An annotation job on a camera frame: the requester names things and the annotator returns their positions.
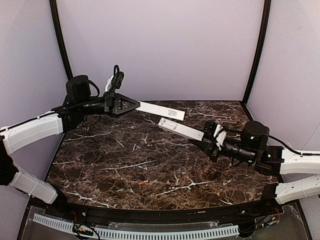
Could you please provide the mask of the white remote battery cover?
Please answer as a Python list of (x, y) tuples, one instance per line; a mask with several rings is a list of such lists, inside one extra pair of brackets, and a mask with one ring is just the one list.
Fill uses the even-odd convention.
[(136, 108), (137, 111), (161, 116), (164, 118), (171, 118), (179, 121), (183, 121), (185, 118), (185, 112), (182, 110), (177, 110), (169, 107), (164, 107), (152, 103), (147, 103), (139, 101), (139, 107)]

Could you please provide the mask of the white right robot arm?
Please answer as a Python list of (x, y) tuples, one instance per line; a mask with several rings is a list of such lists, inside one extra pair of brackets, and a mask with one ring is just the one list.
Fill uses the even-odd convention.
[(250, 120), (241, 131), (239, 139), (227, 137), (233, 129), (215, 122), (206, 122), (200, 139), (190, 142), (203, 151), (213, 162), (220, 156), (230, 158), (237, 164), (247, 164), (259, 174), (280, 176), (308, 174), (309, 177), (287, 183), (272, 183), (264, 187), (261, 201), (274, 205), (307, 198), (320, 193), (320, 153), (294, 150), (280, 139), (279, 146), (268, 145), (270, 129), (262, 123)]

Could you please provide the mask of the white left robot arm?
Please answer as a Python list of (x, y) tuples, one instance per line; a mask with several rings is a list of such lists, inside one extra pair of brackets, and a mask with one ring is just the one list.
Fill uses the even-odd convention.
[(95, 84), (87, 75), (78, 75), (66, 83), (67, 102), (43, 115), (0, 129), (0, 184), (13, 187), (52, 205), (65, 196), (56, 187), (26, 172), (14, 163), (12, 154), (50, 136), (67, 133), (89, 115), (117, 117), (140, 107), (140, 102), (115, 91), (121, 87), (123, 72), (107, 81), (103, 95), (91, 95)]

